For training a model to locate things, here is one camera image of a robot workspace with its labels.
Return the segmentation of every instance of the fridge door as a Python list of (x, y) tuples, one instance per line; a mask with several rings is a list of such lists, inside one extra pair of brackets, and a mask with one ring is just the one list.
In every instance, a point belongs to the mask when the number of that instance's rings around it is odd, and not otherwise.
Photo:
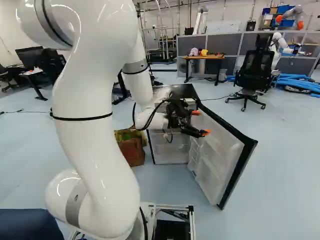
[(190, 139), (188, 169), (212, 205), (224, 209), (258, 141), (253, 140), (201, 102), (202, 115), (193, 116), (197, 129), (209, 129), (206, 137)]

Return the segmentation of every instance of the cubicle partition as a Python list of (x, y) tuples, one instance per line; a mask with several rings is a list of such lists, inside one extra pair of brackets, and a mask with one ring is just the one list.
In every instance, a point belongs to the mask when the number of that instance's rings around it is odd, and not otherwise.
[[(239, 70), (248, 50), (256, 49), (257, 35), (273, 34), (276, 31), (244, 31), (236, 33), (198, 34), (183, 35), (177, 41), (177, 72), (179, 77), (186, 75), (186, 61), (184, 56), (190, 53), (192, 48), (207, 49), (211, 53), (224, 53), (225, 59), (222, 69), (227, 69), (227, 75), (233, 75)], [(279, 31), (289, 46), (294, 43), (302, 44), (301, 51), (311, 52), (311, 56), (292, 56), (283, 54), (276, 68), (285, 74), (305, 74), (311, 76), (320, 58), (320, 32), (318, 31)], [(190, 68), (194, 77), (212, 77), (218, 74), (215, 62), (202, 60), (201, 63), (194, 62)]]

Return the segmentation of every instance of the blue box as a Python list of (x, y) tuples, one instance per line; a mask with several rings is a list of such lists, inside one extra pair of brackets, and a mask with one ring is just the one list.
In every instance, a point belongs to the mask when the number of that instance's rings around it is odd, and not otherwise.
[(270, 7), (266, 7), (262, 10), (262, 15), (269, 14), (269, 13), (270, 13)]
[(283, 6), (278, 6), (278, 14), (284, 14), (286, 11), (293, 9), (295, 6), (290, 6), (290, 5), (283, 5)]
[(279, 27), (290, 28), (294, 25), (295, 20), (282, 20), (279, 24)]

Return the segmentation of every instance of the black ring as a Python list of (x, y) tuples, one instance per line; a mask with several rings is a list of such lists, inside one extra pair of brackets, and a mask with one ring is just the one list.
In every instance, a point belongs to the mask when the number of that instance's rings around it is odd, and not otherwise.
[(56, 31), (56, 29), (54, 28), (54, 26), (51, 24), (50, 20), (49, 20), (49, 17), (47, 15), (47, 11), (46, 11), (46, 7), (45, 7), (45, 1), (42, 0), (42, 11), (43, 11), (43, 14), (44, 14), (44, 17), (49, 25), (49, 27), (51, 28), (51, 30), (53, 31), (53, 33), (55, 34), (55, 36), (60, 39), (62, 42), (64, 42), (65, 44), (67, 44), (68, 46), (72, 47), (72, 45), (70, 43), (68, 43), (66, 40), (64, 40), (59, 34), (58, 32)]
[(143, 70), (141, 70), (141, 71), (137, 71), (137, 72), (127, 73), (127, 72), (124, 72), (123, 70), (122, 70), (122, 72), (123, 72), (124, 74), (127, 74), (127, 75), (135, 75), (135, 74), (139, 74), (139, 73), (144, 72), (145, 70), (148, 69), (148, 67), (149, 67), (149, 66), (147, 65), (145, 69), (143, 69)]
[(90, 120), (98, 120), (98, 119), (104, 119), (107, 117), (110, 117), (112, 115), (111, 113), (108, 113), (106, 115), (103, 116), (93, 116), (93, 117), (81, 117), (81, 118), (68, 118), (68, 117), (58, 117), (58, 116), (54, 116), (54, 114), (52, 112), (50, 112), (50, 116), (53, 117), (56, 120), (60, 120), (60, 121), (69, 121), (69, 122), (77, 122), (77, 121), (90, 121)]

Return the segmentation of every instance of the floor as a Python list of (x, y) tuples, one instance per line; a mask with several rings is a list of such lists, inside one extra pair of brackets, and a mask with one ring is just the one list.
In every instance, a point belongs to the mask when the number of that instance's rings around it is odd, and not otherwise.
[[(165, 84), (182, 84), (176, 72), (155, 72)], [(317, 73), (314, 78), (320, 80)], [(227, 96), (232, 83), (214, 86), (192, 80), (200, 99)], [(0, 99), (1, 111), (47, 112), (49, 101), (34, 99), (32, 89)], [(141, 200), (159, 204), (195, 205), (198, 240), (317, 240), (320, 235), (320, 99), (272, 89), (259, 98), (262, 111), (242, 101), (204, 101), (213, 112), (259, 141), (224, 211), (211, 206), (185, 165), (153, 165), (149, 148), (144, 166), (133, 169)], [(133, 101), (113, 107), (115, 129), (131, 125)], [(70, 166), (46, 113), (0, 116), (0, 208), (45, 208), (44, 190), (59, 171)], [(59, 224), (65, 238), (69, 228)]]

